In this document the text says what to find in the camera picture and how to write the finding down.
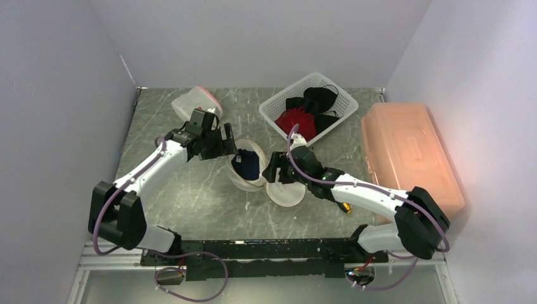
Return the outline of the black yellow short screwdriver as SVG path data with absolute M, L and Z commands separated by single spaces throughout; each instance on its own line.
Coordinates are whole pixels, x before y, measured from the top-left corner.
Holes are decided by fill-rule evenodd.
M 344 213 L 347 213 L 347 214 L 351 213 L 351 207 L 349 206 L 349 204 L 337 202 L 337 206 Z

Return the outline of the red bra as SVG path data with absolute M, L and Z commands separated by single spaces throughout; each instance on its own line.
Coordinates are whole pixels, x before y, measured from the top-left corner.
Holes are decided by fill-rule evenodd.
M 286 135 L 291 132 L 291 129 L 298 124 L 298 133 L 301 134 L 307 141 L 312 140 L 317 135 L 315 127 L 315 118 L 311 113 L 307 113 L 304 107 L 291 108 L 284 111 L 275 121 Z

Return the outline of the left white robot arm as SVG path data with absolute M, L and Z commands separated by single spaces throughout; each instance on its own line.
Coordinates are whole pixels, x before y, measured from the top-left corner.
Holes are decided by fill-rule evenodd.
M 88 231 L 97 255 L 139 248 L 157 253 L 167 266 L 177 264 L 183 253 L 182 237 L 149 225 L 145 200 L 192 158 L 211 160 L 237 153 L 232 125 L 221 124 L 216 114 L 197 108 L 182 127 L 157 137 L 155 146 L 135 169 L 114 182 L 101 181 L 92 190 Z

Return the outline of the black bra in basket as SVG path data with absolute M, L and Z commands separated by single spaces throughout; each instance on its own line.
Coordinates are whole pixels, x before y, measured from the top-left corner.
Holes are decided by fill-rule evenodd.
M 340 115 L 331 108 L 339 96 L 339 90 L 334 85 L 307 88 L 302 97 L 286 99 L 286 110 L 304 107 L 307 113 L 315 118 L 317 135 L 325 131 L 340 119 Z

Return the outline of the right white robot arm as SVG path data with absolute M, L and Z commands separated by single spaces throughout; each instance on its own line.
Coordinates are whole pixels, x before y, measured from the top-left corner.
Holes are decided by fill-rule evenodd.
M 316 198 L 340 205 L 354 205 L 390 221 L 359 228 L 349 254 L 364 263 L 378 251 L 405 250 L 429 260 L 436 252 L 450 249 L 446 232 L 450 221 L 431 194 L 415 186 L 410 191 L 365 182 L 336 168 L 325 167 L 314 152 L 300 146 L 290 152 L 274 152 L 262 177 L 269 183 L 303 184 Z

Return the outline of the orange translucent storage box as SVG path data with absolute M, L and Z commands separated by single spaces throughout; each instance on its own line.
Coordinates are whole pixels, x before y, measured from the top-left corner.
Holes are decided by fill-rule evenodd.
M 422 103 L 375 103 L 361 119 L 369 182 L 409 191 L 424 188 L 452 220 L 465 201 Z

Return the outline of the white plastic basket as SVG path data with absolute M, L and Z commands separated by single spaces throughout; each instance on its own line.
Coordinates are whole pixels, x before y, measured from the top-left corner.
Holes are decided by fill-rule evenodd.
M 358 110 L 358 101 L 335 82 L 313 72 L 261 103 L 262 117 L 282 137 L 294 125 L 311 145 Z

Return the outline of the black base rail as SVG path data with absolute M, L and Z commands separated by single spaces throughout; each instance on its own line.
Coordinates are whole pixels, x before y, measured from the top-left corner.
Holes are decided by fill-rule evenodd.
M 175 258 L 145 253 L 141 265 L 183 265 L 187 281 L 206 279 L 322 275 L 343 278 L 352 266 L 386 263 L 382 251 L 369 253 L 357 242 L 361 225 L 350 237 L 310 239 L 183 240 Z

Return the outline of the navy blue bra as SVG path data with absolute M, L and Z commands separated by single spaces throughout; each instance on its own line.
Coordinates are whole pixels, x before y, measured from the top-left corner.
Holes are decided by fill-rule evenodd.
M 246 181 L 255 181 L 259 178 L 259 156 L 254 151 L 238 149 L 231 160 L 233 170 Z

